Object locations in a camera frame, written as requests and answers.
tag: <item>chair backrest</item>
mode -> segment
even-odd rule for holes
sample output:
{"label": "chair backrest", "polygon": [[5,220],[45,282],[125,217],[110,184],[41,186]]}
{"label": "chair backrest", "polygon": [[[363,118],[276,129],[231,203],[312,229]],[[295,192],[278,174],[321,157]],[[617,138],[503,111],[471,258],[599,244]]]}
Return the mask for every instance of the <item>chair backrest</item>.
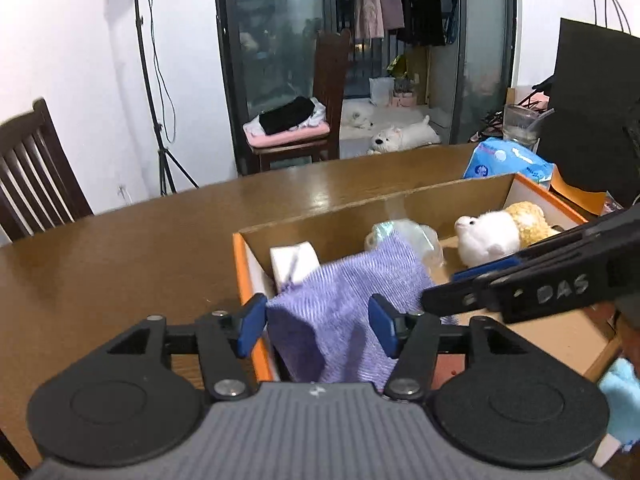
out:
{"label": "chair backrest", "polygon": [[91,214],[44,99],[0,124],[0,226],[11,240]]}
{"label": "chair backrest", "polygon": [[326,121],[331,128],[329,142],[336,146],[340,139],[340,115],[350,44],[351,32],[348,29],[341,34],[321,31],[316,42],[313,95],[326,106]]}

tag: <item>glass door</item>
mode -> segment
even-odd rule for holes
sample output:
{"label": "glass door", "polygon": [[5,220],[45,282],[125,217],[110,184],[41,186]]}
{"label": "glass door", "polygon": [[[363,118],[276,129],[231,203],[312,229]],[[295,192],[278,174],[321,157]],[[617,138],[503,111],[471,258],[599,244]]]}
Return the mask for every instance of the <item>glass door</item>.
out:
{"label": "glass door", "polygon": [[332,29],[332,0],[216,0],[226,100],[241,174],[256,171],[242,124],[311,97],[316,35]]}
{"label": "glass door", "polygon": [[458,81],[450,142],[467,142],[504,106],[511,83],[516,0],[460,0]]}
{"label": "glass door", "polygon": [[310,96],[323,0],[236,0],[248,118]]}

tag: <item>yellow plush toy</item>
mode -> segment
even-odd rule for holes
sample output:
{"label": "yellow plush toy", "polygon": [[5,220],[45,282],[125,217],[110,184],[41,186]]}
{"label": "yellow plush toy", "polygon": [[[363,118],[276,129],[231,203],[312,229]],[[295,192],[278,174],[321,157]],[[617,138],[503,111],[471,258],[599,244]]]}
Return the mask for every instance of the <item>yellow plush toy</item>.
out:
{"label": "yellow plush toy", "polygon": [[518,228],[521,249],[558,234],[558,231],[546,223],[542,208],[533,202],[516,202],[504,211],[509,213]]}
{"label": "yellow plush toy", "polygon": [[544,240],[558,232],[549,227],[536,204],[516,202],[502,211],[456,221],[458,253],[467,267],[484,265]]}

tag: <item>wooden chair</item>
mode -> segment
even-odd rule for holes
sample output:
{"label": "wooden chair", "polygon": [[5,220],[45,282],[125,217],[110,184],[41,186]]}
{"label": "wooden chair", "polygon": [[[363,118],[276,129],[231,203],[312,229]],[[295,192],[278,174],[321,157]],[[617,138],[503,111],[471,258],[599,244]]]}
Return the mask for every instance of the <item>wooden chair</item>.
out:
{"label": "wooden chair", "polygon": [[12,241],[91,214],[44,99],[0,124],[0,226]]}
{"label": "wooden chair", "polygon": [[316,41],[314,57],[313,97],[326,106],[329,133],[324,137],[300,140],[292,144],[272,148],[253,148],[258,156],[260,171],[269,171],[277,160],[310,156],[312,162],[340,158],[340,115],[344,96],[344,81],[349,65],[351,33],[341,34],[321,31]]}

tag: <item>pink cushion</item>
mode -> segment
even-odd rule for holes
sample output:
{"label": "pink cushion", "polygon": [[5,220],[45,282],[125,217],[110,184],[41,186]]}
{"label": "pink cushion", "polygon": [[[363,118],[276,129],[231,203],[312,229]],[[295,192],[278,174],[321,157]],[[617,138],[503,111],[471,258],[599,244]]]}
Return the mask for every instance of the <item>pink cushion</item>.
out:
{"label": "pink cushion", "polygon": [[310,126],[307,128],[299,128],[292,132],[281,132],[273,135],[254,135],[248,127],[250,123],[244,124],[242,129],[246,135],[246,140],[250,146],[254,148],[272,148],[273,146],[282,146],[290,144],[297,140],[315,139],[316,137],[324,137],[329,133],[329,124],[322,122],[318,126]]}

